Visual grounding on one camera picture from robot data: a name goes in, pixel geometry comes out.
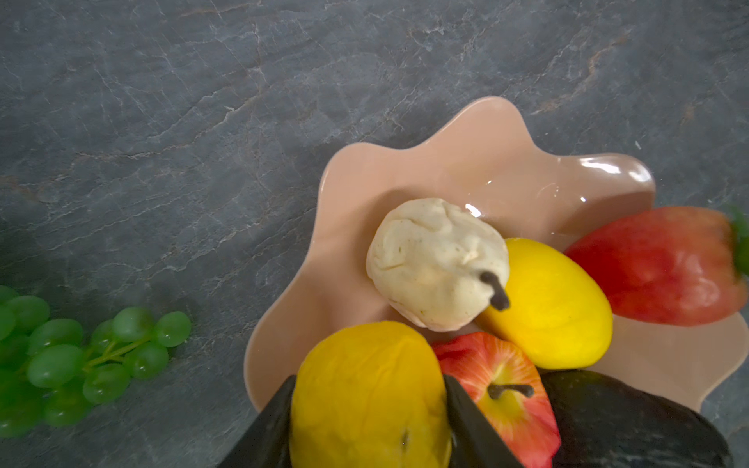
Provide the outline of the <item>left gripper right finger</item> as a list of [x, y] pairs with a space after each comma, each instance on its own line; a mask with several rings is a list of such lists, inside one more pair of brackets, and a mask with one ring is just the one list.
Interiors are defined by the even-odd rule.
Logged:
[[453, 435], [450, 468], [523, 468], [493, 426], [452, 376], [444, 376]]

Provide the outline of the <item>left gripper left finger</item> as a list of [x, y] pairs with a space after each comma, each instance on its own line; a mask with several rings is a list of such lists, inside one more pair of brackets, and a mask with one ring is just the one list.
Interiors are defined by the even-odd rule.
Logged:
[[296, 376], [289, 376], [218, 468], [292, 468], [289, 449]]

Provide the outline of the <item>red fake apple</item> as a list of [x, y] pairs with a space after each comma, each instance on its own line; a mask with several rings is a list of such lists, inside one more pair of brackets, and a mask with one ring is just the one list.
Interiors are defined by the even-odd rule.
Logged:
[[560, 432], [540, 374], [519, 347], [478, 331], [432, 348], [524, 466], [552, 466]]

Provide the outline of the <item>yellow fake pear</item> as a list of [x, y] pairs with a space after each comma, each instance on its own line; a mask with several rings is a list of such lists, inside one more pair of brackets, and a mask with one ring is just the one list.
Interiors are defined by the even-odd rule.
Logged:
[[304, 358], [291, 405], [295, 467], [446, 467], [447, 390], [426, 339], [398, 322], [337, 331]]

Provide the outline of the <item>dark fake avocado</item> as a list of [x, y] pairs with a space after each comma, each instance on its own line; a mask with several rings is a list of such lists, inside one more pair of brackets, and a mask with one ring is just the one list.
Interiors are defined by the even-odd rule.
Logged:
[[541, 380], [562, 440], [555, 467], [733, 466], [726, 439], [692, 409], [591, 370]]

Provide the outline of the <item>yellow fake lemon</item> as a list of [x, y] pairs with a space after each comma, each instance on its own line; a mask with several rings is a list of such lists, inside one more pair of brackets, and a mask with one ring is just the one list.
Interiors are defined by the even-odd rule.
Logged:
[[598, 284], [563, 253], [525, 238], [506, 241], [510, 307], [486, 309], [484, 331], [518, 346], [544, 370], [587, 368], [608, 351], [614, 314]]

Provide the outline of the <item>red fake strawberry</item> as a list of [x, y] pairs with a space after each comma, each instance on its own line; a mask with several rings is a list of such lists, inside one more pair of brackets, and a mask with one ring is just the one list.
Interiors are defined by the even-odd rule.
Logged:
[[748, 220], [741, 212], [653, 209], [611, 222], [565, 253], [627, 319], [694, 327], [748, 302]]

